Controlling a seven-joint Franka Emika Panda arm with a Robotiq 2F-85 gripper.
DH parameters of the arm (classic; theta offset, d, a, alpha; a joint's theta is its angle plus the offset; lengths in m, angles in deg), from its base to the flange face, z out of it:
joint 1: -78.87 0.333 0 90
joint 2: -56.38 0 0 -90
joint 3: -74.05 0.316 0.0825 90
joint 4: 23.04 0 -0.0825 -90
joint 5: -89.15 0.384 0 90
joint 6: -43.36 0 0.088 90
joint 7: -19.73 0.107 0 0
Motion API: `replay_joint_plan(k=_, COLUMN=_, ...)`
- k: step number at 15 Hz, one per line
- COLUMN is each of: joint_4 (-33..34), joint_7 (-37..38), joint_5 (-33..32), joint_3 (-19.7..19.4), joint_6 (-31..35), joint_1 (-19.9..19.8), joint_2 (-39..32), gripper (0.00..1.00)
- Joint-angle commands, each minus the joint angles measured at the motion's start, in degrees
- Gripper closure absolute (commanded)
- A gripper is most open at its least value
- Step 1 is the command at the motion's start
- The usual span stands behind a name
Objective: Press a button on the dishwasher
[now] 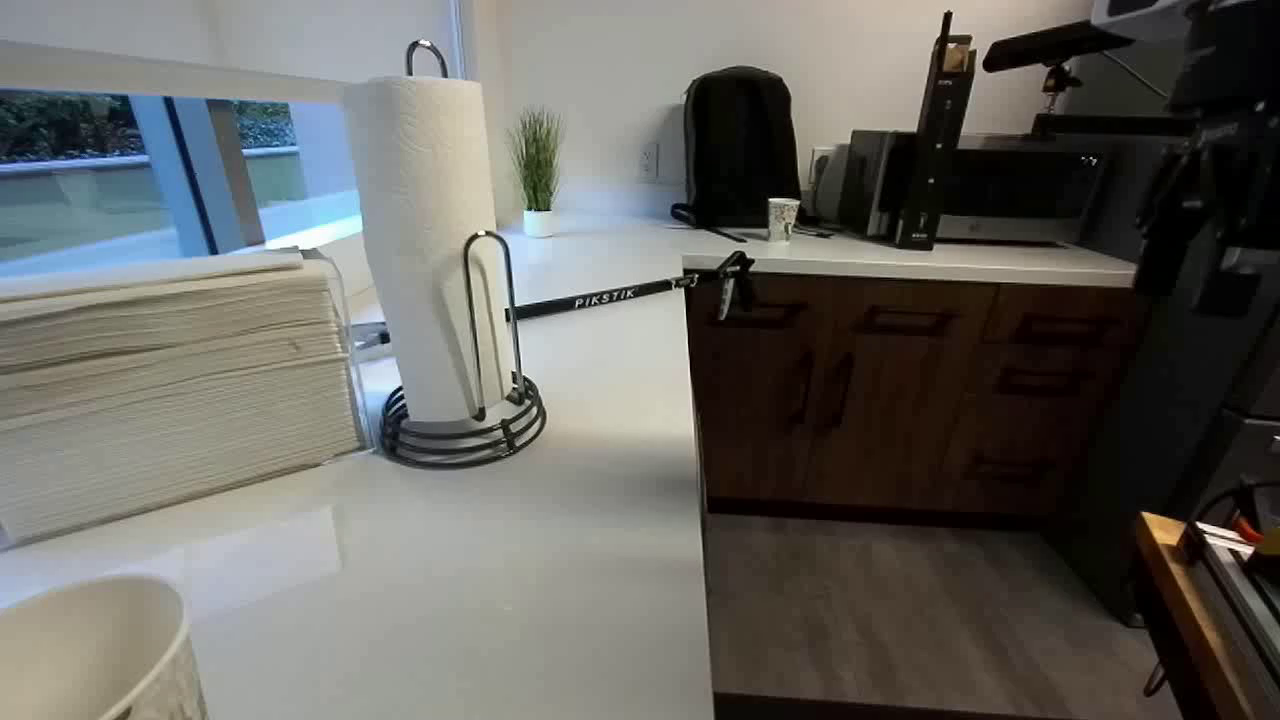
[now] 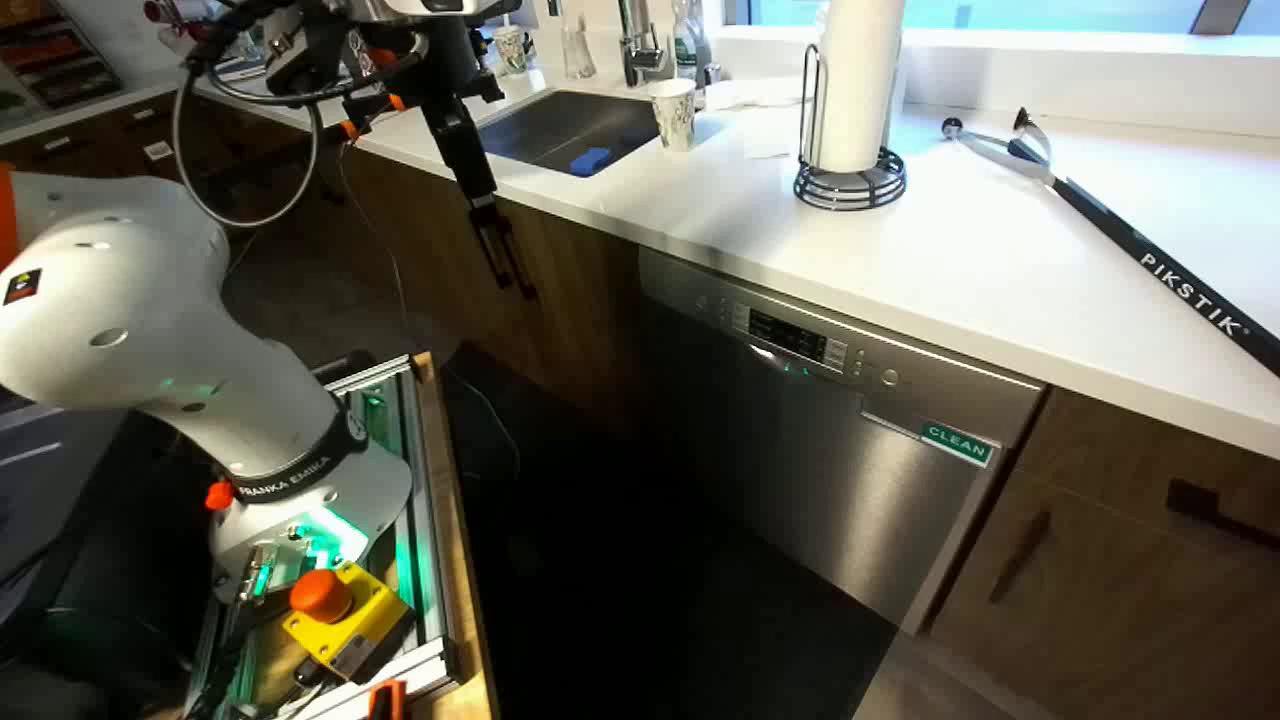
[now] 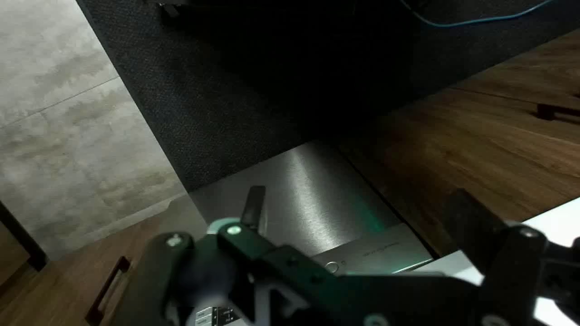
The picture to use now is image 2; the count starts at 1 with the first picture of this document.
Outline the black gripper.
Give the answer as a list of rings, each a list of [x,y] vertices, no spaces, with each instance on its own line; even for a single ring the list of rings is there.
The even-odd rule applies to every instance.
[[[500,100],[495,75],[484,69],[468,22],[430,22],[423,38],[423,54],[397,75],[397,93],[407,108],[423,111],[435,150],[465,194],[473,202],[486,202],[495,194],[495,180],[465,100]]]

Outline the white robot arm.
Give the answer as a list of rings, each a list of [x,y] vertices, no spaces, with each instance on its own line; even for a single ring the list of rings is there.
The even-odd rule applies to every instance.
[[[342,102],[342,135],[415,108],[468,199],[473,232],[500,239],[495,180],[468,116],[500,93],[481,22],[521,0],[229,0],[199,21],[184,80],[220,75],[229,47],[286,10],[304,47],[269,94]],[[213,549],[233,555],[295,527],[374,540],[410,495],[410,466],[361,430],[304,358],[251,336],[220,299],[229,221],[189,174],[2,180],[0,382],[46,406],[130,406],[162,420],[229,475]]]

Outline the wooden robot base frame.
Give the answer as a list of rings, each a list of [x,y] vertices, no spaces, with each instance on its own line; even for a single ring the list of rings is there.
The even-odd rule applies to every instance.
[[[299,495],[213,484],[217,600],[184,720],[490,720],[490,684],[439,375],[427,351],[328,382],[364,438]],[[407,631],[364,684],[321,669],[286,631],[286,588],[364,565]]]

